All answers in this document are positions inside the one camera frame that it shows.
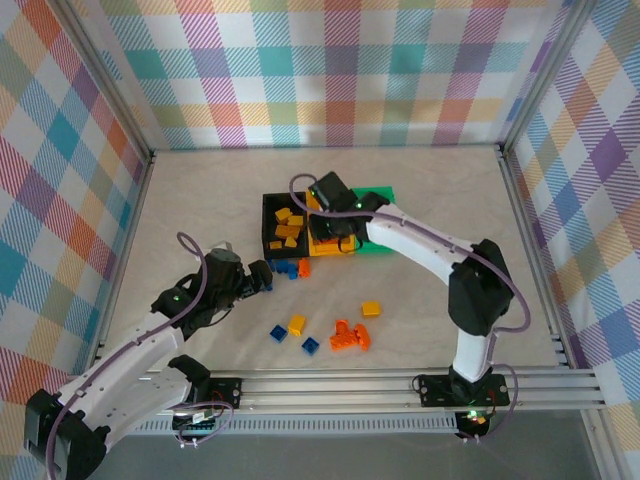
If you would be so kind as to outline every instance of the orange lego brick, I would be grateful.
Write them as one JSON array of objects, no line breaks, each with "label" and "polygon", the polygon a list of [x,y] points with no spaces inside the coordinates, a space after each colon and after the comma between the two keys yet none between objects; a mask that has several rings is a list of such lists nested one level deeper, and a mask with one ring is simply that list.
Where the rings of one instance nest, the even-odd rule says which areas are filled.
[{"label": "orange lego brick", "polygon": [[329,343],[331,344],[331,350],[337,352],[338,350],[358,345],[358,337],[356,337],[355,332],[347,332],[330,337]]},{"label": "orange lego brick", "polygon": [[304,324],[307,321],[305,317],[302,315],[294,315],[291,317],[291,321],[289,322],[289,333],[299,337],[302,335],[302,331],[304,330]]},{"label": "orange lego brick", "polygon": [[369,350],[369,347],[371,346],[371,337],[369,337],[369,331],[367,330],[367,327],[359,323],[356,325],[353,331],[358,338],[360,348],[362,348],[364,351]]},{"label": "orange lego brick", "polygon": [[380,315],[381,309],[378,302],[362,302],[363,317],[377,317]]},{"label": "orange lego brick", "polygon": [[296,239],[298,235],[300,235],[298,227],[289,227],[287,225],[278,225],[276,227],[276,237],[278,238],[286,239],[287,237],[292,237]]},{"label": "orange lego brick", "polygon": [[291,215],[287,219],[287,225],[290,227],[302,227],[304,225],[304,218],[302,218],[302,215]]},{"label": "orange lego brick", "polygon": [[281,208],[276,212],[276,220],[280,225],[286,225],[291,215],[293,215],[293,212],[290,208]]},{"label": "orange lego brick", "polygon": [[343,333],[347,333],[349,331],[349,321],[341,318],[340,320],[336,320],[336,335],[342,335]]},{"label": "orange lego brick", "polygon": [[311,262],[308,258],[301,258],[298,262],[298,275],[302,278],[311,276]]}]

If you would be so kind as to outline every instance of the lego brick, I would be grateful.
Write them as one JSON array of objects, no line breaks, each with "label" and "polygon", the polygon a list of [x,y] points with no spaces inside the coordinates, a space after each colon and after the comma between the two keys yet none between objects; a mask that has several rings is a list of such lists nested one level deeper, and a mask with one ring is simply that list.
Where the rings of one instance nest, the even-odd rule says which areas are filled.
[{"label": "lego brick", "polygon": [[336,320],[336,335],[342,335],[343,333],[347,333],[349,331],[349,321],[342,318],[340,320]]},{"label": "lego brick", "polygon": [[276,227],[276,237],[278,238],[298,238],[298,235],[300,235],[300,229],[298,227],[289,227],[287,225],[278,225]]},{"label": "lego brick", "polygon": [[355,332],[346,332],[330,337],[329,343],[331,344],[331,350],[337,352],[338,350],[358,345],[358,337]]},{"label": "lego brick", "polygon": [[302,349],[307,352],[309,355],[313,355],[318,350],[320,344],[316,342],[313,338],[307,338],[302,344]]},{"label": "lego brick", "polygon": [[289,274],[289,280],[295,280],[296,278],[298,278],[298,266],[294,263],[290,263],[287,273]]},{"label": "lego brick", "polygon": [[371,337],[369,337],[369,331],[367,330],[367,327],[359,323],[355,326],[353,331],[358,338],[360,348],[362,348],[364,351],[369,350],[369,347],[371,346]]},{"label": "lego brick", "polygon": [[311,262],[308,258],[301,258],[298,261],[298,275],[301,278],[307,278],[311,276]]},{"label": "lego brick", "polygon": [[276,262],[276,272],[277,273],[288,273],[289,272],[289,262],[286,260],[278,260]]},{"label": "lego brick", "polygon": [[362,303],[362,316],[363,317],[377,317],[380,315],[381,309],[378,302],[363,302]]},{"label": "lego brick", "polygon": [[291,215],[293,212],[290,208],[281,208],[276,212],[276,220],[280,225],[286,225]]},{"label": "lego brick", "polygon": [[304,225],[304,218],[302,215],[291,215],[287,219],[287,225],[290,227],[300,227]]},{"label": "lego brick", "polygon": [[275,327],[273,327],[273,330],[271,330],[269,335],[271,335],[271,337],[276,342],[282,343],[282,340],[284,340],[284,337],[287,336],[287,331],[283,327],[281,327],[280,325],[276,325]]},{"label": "lego brick", "polygon": [[307,321],[305,317],[302,315],[294,315],[291,317],[291,321],[289,322],[289,333],[299,337],[302,335],[302,331],[304,330],[304,324]]}]

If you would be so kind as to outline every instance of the colorful plaid fabric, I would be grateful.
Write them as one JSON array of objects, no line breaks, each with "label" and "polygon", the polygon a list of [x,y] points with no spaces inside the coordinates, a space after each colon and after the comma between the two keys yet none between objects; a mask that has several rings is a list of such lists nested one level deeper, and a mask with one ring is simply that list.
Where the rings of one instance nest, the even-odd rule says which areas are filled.
[{"label": "colorful plaid fabric", "polygon": [[0,0],[0,478],[24,404],[84,368],[143,163],[44,0]]},{"label": "colorful plaid fabric", "polygon": [[518,143],[565,328],[640,478],[640,1],[600,0]]},{"label": "colorful plaid fabric", "polygon": [[172,149],[493,143],[561,24],[548,17],[566,14],[562,0],[75,5],[149,142]]},{"label": "colorful plaid fabric", "polygon": [[564,25],[565,20],[567,19],[567,15],[571,10],[571,7],[575,3],[575,0],[564,0],[562,3],[562,7],[560,11],[556,15],[551,28],[547,32],[547,36],[536,55],[535,60],[531,64],[531,68],[529,68],[529,72],[525,78],[525,81],[522,83],[520,87],[520,91],[518,92],[518,96],[516,97],[513,105],[511,106],[511,110],[509,110],[509,115],[507,115],[507,121],[504,122],[502,126],[502,130],[500,135],[496,139],[496,143],[502,143],[507,138],[509,134],[509,130],[513,126],[514,120],[518,117],[518,113],[520,113],[520,108],[522,107],[522,102],[527,98],[529,93],[531,92],[531,88],[533,87],[536,78],[538,77],[538,73],[540,72],[540,68],[545,64],[549,53],[551,52],[551,47],[555,43],[558,38],[558,34]]}]

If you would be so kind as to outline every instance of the black bracket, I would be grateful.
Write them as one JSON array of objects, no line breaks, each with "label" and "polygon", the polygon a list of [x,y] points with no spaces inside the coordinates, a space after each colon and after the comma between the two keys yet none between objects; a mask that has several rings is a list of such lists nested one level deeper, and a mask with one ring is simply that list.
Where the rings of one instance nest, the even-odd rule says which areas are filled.
[{"label": "black bracket", "polygon": [[496,407],[506,407],[510,403],[504,375],[498,373],[486,377],[484,385],[469,403],[460,402],[451,388],[449,375],[418,375],[413,383],[423,407],[493,407],[494,402]]},{"label": "black bracket", "polygon": [[210,378],[209,394],[212,400],[229,403],[233,408],[240,407],[242,398],[241,378]]},{"label": "black bracket", "polygon": [[[240,407],[240,399],[242,398],[242,379],[241,378],[208,378],[204,382],[204,386],[200,387],[200,398],[198,401],[226,402],[234,409]],[[176,417],[173,416],[171,428],[173,430],[183,430],[182,437],[189,441],[192,438],[198,438],[211,433],[216,428],[216,416],[214,412],[222,407],[212,407],[206,410],[205,420],[193,423],[193,416]]]}]

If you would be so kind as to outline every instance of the black bin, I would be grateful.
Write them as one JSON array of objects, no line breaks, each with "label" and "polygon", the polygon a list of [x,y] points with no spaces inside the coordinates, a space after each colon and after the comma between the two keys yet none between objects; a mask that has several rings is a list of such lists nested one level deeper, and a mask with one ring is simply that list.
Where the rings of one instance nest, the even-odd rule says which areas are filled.
[{"label": "black bin", "polygon": [[[305,193],[296,192],[296,196],[305,202]],[[300,235],[296,241],[298,246],[295,248],[287,248],[284,246],[284,240],[276,237],[276,227],[278,221],[276,220],[276,212],[281,208],[289,208],[294,215],[302,215],[304,222]],[[283,246],[278,250],[271,250],[269,248],[269,242],[276,240],[282,240]],[[307,235],[307,214],[304,210],[298,207],[291,195],[288,193],[265,193],[262,195],[262,251],[264,252],[264,258],[266,260],[279,260],[283,258],[303,258],[309,256],[309,237]]]}]

